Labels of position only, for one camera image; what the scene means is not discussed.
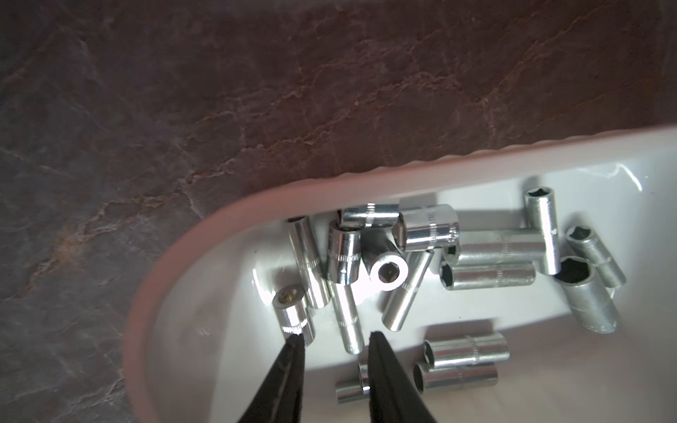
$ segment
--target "short socket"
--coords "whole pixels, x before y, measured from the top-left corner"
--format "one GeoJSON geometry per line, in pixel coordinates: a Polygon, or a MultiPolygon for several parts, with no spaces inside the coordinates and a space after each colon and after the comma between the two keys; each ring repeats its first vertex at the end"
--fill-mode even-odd
{"type": "Polygon", "coordinates": [[[308,216],[298,216],[287,220],[289,240],[294,250],[301,281],[306,287],[308,304],[321,309],[330,301],[329,287],[324,279],[322,260],[315,243],[313,230],[308,216]]]}
{"type": "Polygon", "coordinates": [[[338,330],[341,332],[343,347],[349,354],[360,354],[364,349],[362,326],[359,324],[357,306],[350,285],[329,283],[332,289],[332,303],[336,314],[338,330]]]}
{"type": "Polygon", "coordinates": [[[576,254],[588,259],[595,266],[606,287],[619,288],[626,284],[625,274],[591,227],[580,225],[569,228],[567,241],[576,254]]]}
{"type": "Polygon", "coordinates": [[[560,252],[554,190],[549,187],[532,188],[525,191],[524,201],[528,226],[538,229],[546,243],[546,253],[536,261],[536,270],[544,275],[557,274],[560,267],[560,252]]]}
{"type": "Polygon", "coordinates": [[[498,371],[492,363],[448,368],[431,368],[423,362],[414,365],[414,384],[420,393],[432,388],[446,387],[458,391],[496,383],[498,371]]]}
{"type": "Polygon", "coordinates": [[[399,219],[398,204],[367,203],[346,207],[338,211],[338,226],[361,229],[363,227],[393,226],[399,219]]]}
{"type": "Polygon", "coordinates": [[[543,259],[546,242],[540,230],[532,228],[461,231],[458,244],[443,251],[454,266],[526,263],[543,259]]]}
{"type": "Polygon", "coordinates": [[[303,335],[306,347],[313,342],[315,328],[308,314],[303,285],[290,285],[279,290],[273,297],[273,308],[285,339],[291,334],[300,334],[303,335]]]}
{"type": "Polygon", "coordinates": [[[571,313],[585,329],[598,334],[616,331],[618,311],[594,265],[581,257],[563,257],[553,279],[567,297],[571,313]]]}
{"type": "Polygon", "coordinates": [[[533,263],[451,266],[443,261],[439,265],[439,280],[449,291],[527,286],[536,280],[536,269],[533,263]]]}
{"type": "Polygon", "coordinates": [[[447,340],[425,340],[423,355],[431,368],[444,368],[506,361],[510,358],[510,350],[505,337],[494,332],[447,340]]]}
{"type": "Polygon", "coordinates": [[[329,247],[327,249],[328,282],[340,285],[355,282],[359,277],[361,257],[359,230],[341,229],[336,221],[332,221],[329,224],[329,247]]]}
{"type": "Polygon", "coordinates": [[[388,304],[381,317],[386,328],[393,332],[402,329],[404,320],[407,318],[432,258],[432,250],[407,253],[406,261],[409,266],[409,275],[402,286],[394,290],[388,299],[388,304]]]}
{"type": "Polygon", "coordinates": [[[448,204],[401,210],[393,237],[407,252],[456,245],[458,215],[448,204]]]}
{"type": "Polygon", "coordinates": [[[409,266],[383,229],[364,229],[361,234],[362,261],[369,280],[382,291],[401,286],[409,274],[409,266]]]}

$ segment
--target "socket wrench socket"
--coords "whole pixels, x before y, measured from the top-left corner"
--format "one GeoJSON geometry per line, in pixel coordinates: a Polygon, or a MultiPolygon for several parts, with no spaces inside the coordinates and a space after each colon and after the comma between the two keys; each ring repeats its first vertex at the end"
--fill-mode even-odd
{"type": "Polygon", "coordinates": [[[343,347],[349,354],[360,354],[364,349],[364,337],[353,298],[353,288],[333,282],[329,286],[332,289],[332,303],[343,347]]]}
{"type": "Polygon", "coordinates": [[[401,286],[407,279],[409,266],[385,231],[364,229],[360,238],[362,261],[370,283],[382,291],[392,291],[401,286]]]}
{"type": "Polygon", "coordinates": [[[302,284],[289,285],[273,297],[275,316],[280,323],[284,338],[291,334],[303,335],[307,347],[315,339],[315,328],[308,314],[308,302],[302,284]]]}
{"type": "Polygon", "coordinates": [[[526,263],[543,259],[546,242],[540,230],[532,228],[461,231],[457,245],[443,253],[453,266],[526,263]]]}
{"type": "Polygon", "coordinates": [[[341,229],[336,221],[329,223],[327,249],[327,280],[339,285],[349,285],[359,277],[359,260],[362,249],[358,229],[341,229]]]}
{"type": "Polygon", "coordinates": [[[571,313],[585,329],[598,334],[616,331],[618,311],[595,266],[581,257],[563,257],[562,270],[553,276],[567,297],[571,313]]]}
{"type": "Polygon", "coordinates": [[[367,203],[363,206],[342,208],[338,211],[338,226],[361,229],[363,227],[393,226],[399,219],[399,204],[367,203]]]}
{"type": "Polygon", "coordinates": [[[306,287],[308,304],[314,309],[324,308],[331,299],[329,287],[324,279],[322,260],[315,243],[313,230],[308,216],[298,216],[287,220],[289,240],[294,250],[301,281],[306,287]]]}
{"type": "Polygon", "coordinates": [[[386,328],[397,332],[402,329],[409,309],[416,298],[418,288],[423,282],[423,275],[433,258],[433,251],[413,251],[406,255],[409,275],[402,286],[394,290],[388,299],[381,321],[386,328]]]}
{"type": "Polygon", "coordinates": [[[414,365],[414,384],[420,393],[432,388],[459,391],[497,383],[498,371],[492,363],[448,368],[431,368],[422,361],[414,365]]]}
{"type": "Polygon", "coordinates": [[[591,227],[579,225],[569,228],[567,241],[576,254],[588,259],[595,266],[607,288],[619,288],[626,284],[628,280],[625,274],[591,227]]]}
{"type": "Polygon", "coordinates": [[[458,215],[448,204],[401,210],[393,237],[406,252],[456,245],[458,215]]]}
{"type": "Polygon", "coordinates": [[[425,340],[423,355],[431,368],[446,368],[506,361],[508,341],[498,332],[459,336],[448,340],[425,340]]]}
{"type": "Polygon", "coordinates": [[[554,190],[536,187],[524,192],[527,224],[538,229],[546,243],[546,252],[536,261],[536,270],[544,275],[555,275],[560,269],[559,233],[554,205],[554,190]]]}
{"type": "Polygon", "coordinates": [[[533,263],[451,266],[442,261],[439,280],[449,291],[527,286],[536,280],[536,269],[533,263]]]}

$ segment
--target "white bowl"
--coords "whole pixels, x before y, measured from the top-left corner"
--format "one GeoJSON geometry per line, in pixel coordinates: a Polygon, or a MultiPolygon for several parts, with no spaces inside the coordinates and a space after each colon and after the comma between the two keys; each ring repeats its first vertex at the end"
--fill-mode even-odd
{"type": "MultiPolygon", "coordinates": [[[[321,254],[330,211],[366,202],[448,203],[462,229],[522,224],[522,191],[555,190],[560,232],[597,230],[628,276],[613,293],[621,329],[580,328],[556,284],[448,292],[431,266],[402,331],[380,322],[383,296],[364,268],[354,285],[368,339],[385,333],[407,372],[428,336],[483,332],[508,339],[497,386],[430,391],[442,422],[677,421],[677,129],[604,133],[483,151],[396,169],[308,180],[222,208],[184,235],[135,297],[123,351],[127,391],[143,423],[235,422],[284,339],[270,301],[297,281],[283,219],[314,215],[321,254]]],[[[367,402],[337,405],[334,384],[356,379],[331,306],[313,313],[303,422],[368,422],[367,402]]]]}

